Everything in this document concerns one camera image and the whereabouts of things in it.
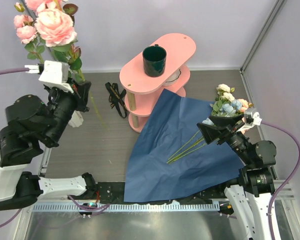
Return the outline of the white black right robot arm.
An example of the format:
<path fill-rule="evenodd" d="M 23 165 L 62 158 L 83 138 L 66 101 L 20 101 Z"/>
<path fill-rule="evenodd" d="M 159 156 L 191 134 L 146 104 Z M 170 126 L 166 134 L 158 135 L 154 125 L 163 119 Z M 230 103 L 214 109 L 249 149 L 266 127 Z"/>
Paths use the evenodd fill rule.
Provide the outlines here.
<path fill-rule="evenodd" d="M 259 126 L 259 112 L 249 110 L 234 117 L 210 116 L 211 125 L 197 123 L 205 142 L 224 143 L 244 163 L 239 175 L 216 184 L 216 193 L 228 198 L 237 214 L 245 240 L 280 239 L 272 197 L 275 193 L 274 173 L 277 148 L 272 141 L 251 143 L 242 131 Z"/>

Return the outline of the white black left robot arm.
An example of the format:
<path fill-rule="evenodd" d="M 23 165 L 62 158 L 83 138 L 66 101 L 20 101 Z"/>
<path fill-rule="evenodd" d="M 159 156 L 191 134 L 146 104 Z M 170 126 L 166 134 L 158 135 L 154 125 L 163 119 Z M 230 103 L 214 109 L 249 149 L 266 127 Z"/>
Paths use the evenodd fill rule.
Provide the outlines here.
<path fill-rule="evenodd" d="M 89 81 L 70 89 L 45 86 L 48 102 L 28 94 L 5 110 L 7 126 L 0 131 L 0 211 L 33 205 L 41 198 L 73 197 L 92 199 L 97 192 L 93 176 L 84 173 L 73 178 L 44 178 L 26 171 L 33 158 L 41 155 L 41 145 L 56 148 L 75 111 L 89 110 Z"/>

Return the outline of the blue wrapping paper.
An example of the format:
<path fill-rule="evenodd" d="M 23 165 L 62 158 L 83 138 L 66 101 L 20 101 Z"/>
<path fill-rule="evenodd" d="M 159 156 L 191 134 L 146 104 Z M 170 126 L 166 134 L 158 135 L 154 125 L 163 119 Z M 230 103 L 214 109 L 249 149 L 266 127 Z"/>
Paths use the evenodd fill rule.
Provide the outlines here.
<path fill-rule="evenodd" d="M 129 157 L 125 202 L 184 198 L 239 175 L 240 158 L 227 144 L 207 144 L 197 127 L 211 111 L 208 101 L 162 91 Z"/>

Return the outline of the black ribbon gold lettering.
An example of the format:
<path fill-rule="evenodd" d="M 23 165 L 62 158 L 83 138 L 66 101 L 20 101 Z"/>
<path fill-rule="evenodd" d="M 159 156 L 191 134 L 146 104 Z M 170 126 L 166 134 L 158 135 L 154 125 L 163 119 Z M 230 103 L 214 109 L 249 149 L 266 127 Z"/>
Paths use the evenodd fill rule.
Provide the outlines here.
<path fill-rule="evenodd" d="M 109 93 L 108 101 L 110 107 L 115 108 L 119 116 L 125 119 L 128 116 L 128 109 L 125 104 L 125 96 L 127 94 L 126 90 L 119 91 L 119 85 L 117 83 L 107 82 L 105 88 Z"/>

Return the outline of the artificial flower bunch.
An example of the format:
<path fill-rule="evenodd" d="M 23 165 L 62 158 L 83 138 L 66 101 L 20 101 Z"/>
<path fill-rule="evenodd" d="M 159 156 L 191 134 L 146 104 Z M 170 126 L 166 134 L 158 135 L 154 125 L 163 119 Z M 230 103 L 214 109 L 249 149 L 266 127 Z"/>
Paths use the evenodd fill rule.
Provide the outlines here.
<path fill-rule="evenodd" d="M 243 114 L 248 108 L 252 108 L 254 104 L 243 98 L 235 98 L 233 92 L 234 87 L 226 84 L 219 84 L 216 88 L 217 97 L 214 104 L 210 104 L 212 108 L 211 115 L 218 117 L 235 117 Z M 199 136 L 198 130 L 185 144 L 183 144 L 175 153 L 167 160 L 167 164 L 172 164 L 177 160 L 201 149 L 207 143 L 203 136 Z"/>

